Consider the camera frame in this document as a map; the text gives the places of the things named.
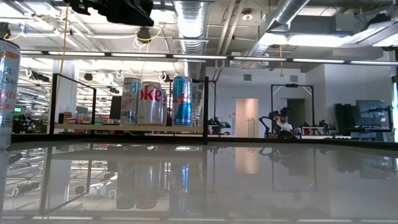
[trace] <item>air duct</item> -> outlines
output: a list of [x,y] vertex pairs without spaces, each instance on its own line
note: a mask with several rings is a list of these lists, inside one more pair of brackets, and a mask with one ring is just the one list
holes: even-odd
[[[179,36],[183,38],[197,38],[202,39],[205,36],[206,25],[206,2],[200,1],[176,1],[175,11],[178,14],[177,25]],[[205,43],[203,41],[181,41],[181,50],[183,54],[204,54]],[[184,62],[184,75],[204,79],[204,73],[201,72],[202,63],[198,62]],[[201,96],[201,87],[194,85],[192,103],[193,118],[199,117],[199,104]]]
[[268,49],[269,45],[267,39],[267,31],[272,30],[281,25],[286,25],[297,16],[297,14],[310,2],[310,0],[281,0],[278,4],[277,9],[272,12],[273,19],[266,22],[265,33],[259,38],[259,41],[254,45],[247,56],[260,57]]

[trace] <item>reflective table surface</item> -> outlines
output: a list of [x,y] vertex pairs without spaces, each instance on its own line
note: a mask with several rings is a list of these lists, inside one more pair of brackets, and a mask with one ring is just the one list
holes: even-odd
[[393,151],[225,143],[19,147],[0,151],[2,224],[398,222]]

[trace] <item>shelf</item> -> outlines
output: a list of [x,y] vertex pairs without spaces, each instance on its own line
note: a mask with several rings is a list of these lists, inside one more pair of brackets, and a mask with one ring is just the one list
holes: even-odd
[[84,129],[97,131],[170,131],[202,133],[201,127],[178,127],[178,126],[119,126],[119,125],[100,125],[100,124],[55,124],[55,129]]

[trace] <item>white shirt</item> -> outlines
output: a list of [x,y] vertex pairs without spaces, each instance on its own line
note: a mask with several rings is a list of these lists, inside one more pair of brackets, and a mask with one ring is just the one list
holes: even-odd
[[276,121],[276,124],[278,124],[278,126],[280,127],[281,131],[290,131],[293,130],[293,127],[291,124],[289,123],[281,123],[280,121]]

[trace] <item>door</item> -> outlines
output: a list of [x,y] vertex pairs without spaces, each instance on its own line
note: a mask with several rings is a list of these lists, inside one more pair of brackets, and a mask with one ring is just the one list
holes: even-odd
[[239,138],[259,137],[259,99],[236,99],[235,136]]
[[305,99],[287,99],[287,107],[290,109],[289,124],[293,128],[303,125],[305,122]]

